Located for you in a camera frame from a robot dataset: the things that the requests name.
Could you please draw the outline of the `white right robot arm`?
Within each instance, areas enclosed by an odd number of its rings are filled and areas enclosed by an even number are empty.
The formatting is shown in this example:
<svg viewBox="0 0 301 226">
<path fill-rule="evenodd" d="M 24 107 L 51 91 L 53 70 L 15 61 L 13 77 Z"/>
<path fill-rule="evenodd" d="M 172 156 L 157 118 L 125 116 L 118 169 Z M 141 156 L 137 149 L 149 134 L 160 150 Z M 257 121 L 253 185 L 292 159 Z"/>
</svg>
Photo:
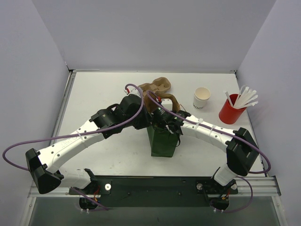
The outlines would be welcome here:
<svg viewBox="0 0 301 226">
<path fill-rule="evenodd" d="M 223 129 L 185 112 L 169 113 L 158 107 L 151 113 L 155 126 L 171 134 L 191 136 L 203 140 L 226 153 L 226 163 L 213 175 L 221 186 L 226 186 L 236 176 L 247 176 L 259 153 L 256 143 L 245 128 Z"/>
</svg>

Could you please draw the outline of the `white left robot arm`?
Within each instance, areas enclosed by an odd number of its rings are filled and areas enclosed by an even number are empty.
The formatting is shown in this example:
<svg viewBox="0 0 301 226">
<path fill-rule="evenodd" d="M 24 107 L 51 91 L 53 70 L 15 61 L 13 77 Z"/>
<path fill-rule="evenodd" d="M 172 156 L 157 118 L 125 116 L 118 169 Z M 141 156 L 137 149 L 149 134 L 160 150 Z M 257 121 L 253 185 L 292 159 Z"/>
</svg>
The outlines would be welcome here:
<svg viewBox="0 0 301 226">
<path fill-rule="evenodd" d="M 87 194 L 96 189 L 96 177 L 90 169 L 67 170 L 62 166 L 89 146 L 101 142 L 124 128 L 143 129 L 150 125 L 150 116 L 142 104 L 140 88 L 127 90 L 120 104 L 97 111 L 72 133 L 72 137 L 41 150 L 26 152 L 28 170 L 40 194 L 47 194 L 60 185 L 76 187 Z"/>
</svg>

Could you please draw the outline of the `green paper bag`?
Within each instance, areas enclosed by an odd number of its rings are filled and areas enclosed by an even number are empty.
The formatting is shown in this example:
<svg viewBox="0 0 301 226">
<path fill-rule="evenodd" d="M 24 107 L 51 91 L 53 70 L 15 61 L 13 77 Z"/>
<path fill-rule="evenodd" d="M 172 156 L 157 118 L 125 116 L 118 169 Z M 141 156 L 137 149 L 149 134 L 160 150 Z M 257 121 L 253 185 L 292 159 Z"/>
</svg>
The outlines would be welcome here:
<svg viewBox="0 0 301 226">
<path fill-rule="evenodd" d="M 181 110 L 174 95 L 147 91 L 144 97 L 147 111 L 151 115 L 151 125 L 147 128 L 152 157 L 171 158 L 181 143 L 183 120 L 190 116 Z"/>
</svg>

